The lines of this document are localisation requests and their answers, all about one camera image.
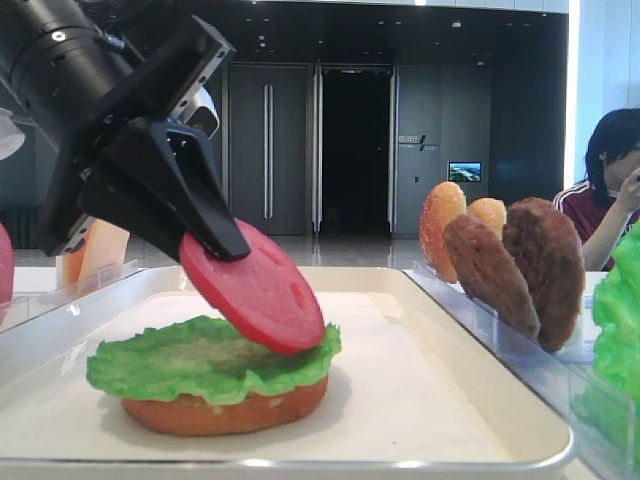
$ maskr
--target black hair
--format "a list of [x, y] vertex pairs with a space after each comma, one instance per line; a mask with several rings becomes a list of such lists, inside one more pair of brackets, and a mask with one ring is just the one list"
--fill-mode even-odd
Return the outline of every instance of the black hair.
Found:
[[600, 155], [606, 152], [607, 165], [626, 156], [640, 142], [640, 108], [624, 108], [606, 114], [591, 135], [585, 166], [587, 178], [599, 203], [609, 203]]

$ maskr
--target screen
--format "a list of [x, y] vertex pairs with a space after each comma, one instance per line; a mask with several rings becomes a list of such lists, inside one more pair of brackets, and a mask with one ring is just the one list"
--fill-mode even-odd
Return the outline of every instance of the screen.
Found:
[[450, 182], [479, 182], [482, 178], [480, 162], [449, 163]]

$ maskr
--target ceiling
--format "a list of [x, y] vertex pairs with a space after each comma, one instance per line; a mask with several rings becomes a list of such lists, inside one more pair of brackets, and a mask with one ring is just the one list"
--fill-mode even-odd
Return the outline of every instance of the ceiling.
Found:
[[[244, 62], [489, 66], [534, 36], [568, 28], [564, 14], [484, 8], [266, 0], [177, 4], [181, 14], [218, 28], [238, 51], [234, 60]], [[166, 29], [160, 31], [150, 41], [166, 38]]]

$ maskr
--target floor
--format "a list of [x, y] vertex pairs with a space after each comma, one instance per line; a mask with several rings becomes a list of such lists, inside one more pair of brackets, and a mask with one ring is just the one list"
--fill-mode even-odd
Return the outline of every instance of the floor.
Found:
[[[366, 266], [411, 268], [421, 261], [422, 251], [417, 239], [389, 240], [379, 237], [275, 237], [274, 240], [298, 264], [303, 266]], [[155, 247], [140, 239], [129, 242], [126, 261], [137, 259], [141, 267], [152, 268], [175, 263]], [[17, 250], [16, 265], [20, 267], [54, 266], [55, 260], [39, 250]]]

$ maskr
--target woman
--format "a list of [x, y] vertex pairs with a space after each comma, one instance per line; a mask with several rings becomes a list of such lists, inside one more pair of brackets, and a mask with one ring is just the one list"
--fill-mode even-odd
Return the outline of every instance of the woman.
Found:
[[587, 180], [560, 192], [554, 205], [582, 239], [587, 271], [608, 271], [620, 238], [640, 215], [640, 109], [605, 115], [585, 157]]

